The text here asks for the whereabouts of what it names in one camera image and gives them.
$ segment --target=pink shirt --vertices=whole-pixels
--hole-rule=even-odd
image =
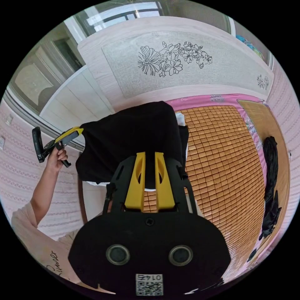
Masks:
[[[30,202],[12,214],[12,228],[28,252],[41,265],[64,279],[93,289],[80,281],[68,260],[73,239],[79,229],[66,234],[58,241],[53,240],[37,229],[37,221]],[[101,288],[93,290],[112,293]]]

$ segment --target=pink wallpaper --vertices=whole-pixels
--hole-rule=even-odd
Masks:
[[[267,104],[282,131],[290,158],[290,194],[287,211],[281,228],[270,246],[260,254],[257,263],[262,262],[278,244],[295,214],[300,198],[300,106],[295,91],[284,70],[275,59],[274,83]]]
[[[10,126],[5,121],[13,116]],[[10,219],[13,211],[30,201],[45,163],[39,163],[32,141],[32,126],[20,119],[2,100],[0,104],[0,135],[5,137],[0,150],[0,199]],[[51,140],[42,135],[44,145]],[[53,239],[83,225],[77,191],[75,162],[78,151],[66,148],[72,166],[63,167],[56,184],[50,210],[39,224],[39,230]]]

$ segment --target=wall outlet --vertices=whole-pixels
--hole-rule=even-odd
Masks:
[[[4,137],[0,137],[0,149],[1,150],[3,150],[4,143],[5,143],[5,138]]]

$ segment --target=hand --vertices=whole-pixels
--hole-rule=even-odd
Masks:
[[[59,172],[63,166],[62,160],[66,159],[68,159],[66,150],[61,149],[58,151],[57,148],[54,147],[53,151],[48,157],[46,168],[53,172]]]

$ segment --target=black fabric cover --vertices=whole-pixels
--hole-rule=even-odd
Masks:
[[[249,256],[247,262],[249,262],[249,261],[254,257],[254,255],[256,254],[256,252],[257,252],[256,249],[254,249],[254,250],[251,252],[251,254],[250,254],[250,256]]]
[[[281,207],[278,207],[278,192],[274,189],[278,175],[277,143],[274,137],[267,137],[263,142],[263,153],[267,164],[267,184],[265,189],[265,214],[262,221],[262,234],[259,240],[270,235],[277,224]]]
[[[145,188],[155,189],[154,152],[185,167],[188,127],[178,126],[173,108],[151,102],[81,125],[85,149],[76,169],[82,181],[110,182],[120,162],[146,152]]]

